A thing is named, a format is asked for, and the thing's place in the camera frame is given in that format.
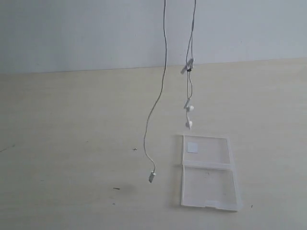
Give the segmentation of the clear plastic case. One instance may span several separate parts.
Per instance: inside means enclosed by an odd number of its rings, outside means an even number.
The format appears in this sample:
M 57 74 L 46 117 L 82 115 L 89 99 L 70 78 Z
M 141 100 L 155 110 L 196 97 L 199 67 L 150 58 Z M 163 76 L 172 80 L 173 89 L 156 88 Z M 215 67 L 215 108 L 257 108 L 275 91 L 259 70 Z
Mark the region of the clear plastic case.
M 188 142 L 198 143 L 198 153 L 187 152 Z M 238 212 L 243 204 L 229 138 L 181 134 L 175 143 L 178 204 Z

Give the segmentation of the white wired earphones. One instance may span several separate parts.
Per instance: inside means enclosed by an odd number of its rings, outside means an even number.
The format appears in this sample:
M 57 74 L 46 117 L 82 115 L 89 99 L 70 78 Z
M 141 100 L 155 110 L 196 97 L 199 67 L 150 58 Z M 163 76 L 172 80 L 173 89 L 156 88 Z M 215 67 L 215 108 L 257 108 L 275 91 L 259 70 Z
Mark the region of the white wired earphones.
M 156 163 L 155 161 L 148 155 L 146 151 L 146 137 L 148 133 L 148 127 L 149 127 L 149 122 L 150 118 L 153 114 L 154 109 L 156 108 L 158 102 L 161 99 L 162 93 L 164 91 L 164 84 L 165 84 L 165 75 L 166 75 L 166 69 L 167 69 L 167 52 L 168 52 L 168 43 L 167 43 L 167 36 L 166 36 L 166 4 L 167 1 L 164 1 L 163 5 L 163 36 L 164 36 L 164 44 L 165 44 L 165 55 L 164 55 L 164 66 L 163 66 L 163 73 L 161 77 L 161 87 L 160 87 L 160 92 L 158 94 L 157 99 L 155 100 L 149 114 L 146 120 L 146 126 L 145 126 L 145 131 L 143 135 L 143 151 L 147 159 L 151 162 L 153 165 L 153 170 L 151 170 L 150 175 L 148 177 L 148 182 L 152 183 L 155 176 L 156 176 Z M 191 130 L 193 126 L 192 120 L 189 118 L 189 113 L 194 110 L 194 107 L 190 105 L 190 101 L 193 97 L 193 83 L 191 80 L 191 72 L 194 69 L 194 54 L 193 54 L 193 36 L 194 36 L 194 26 L 195 26 L 195 14 L 196 14 L 196 8 L 197 8 L 197 1 L 195 0 L 193 2 L 193 12 L 192 12 L 192 21 L 191 21 L 191 29 L 190 29 L 190 34 L 189 34 L 189 42 L 187 46 L 187 52 L 186 52 L 186 57 L 185 57 L 185 66 L 181 70 L 181 74 L 186 74 L 187 75 L 187 100 L 184 105 L 184 110 L 186 111 L 186 127 Z

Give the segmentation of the white square sticker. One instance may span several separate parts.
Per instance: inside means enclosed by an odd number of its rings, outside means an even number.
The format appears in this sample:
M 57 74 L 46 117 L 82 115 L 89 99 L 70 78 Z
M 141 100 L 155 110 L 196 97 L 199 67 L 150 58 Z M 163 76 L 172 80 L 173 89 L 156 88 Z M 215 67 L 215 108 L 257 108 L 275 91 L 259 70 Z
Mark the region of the white square sticker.
M 187 152 L 189 153 L 198 153 L 198 143 L 188 142 L 187 143 Z

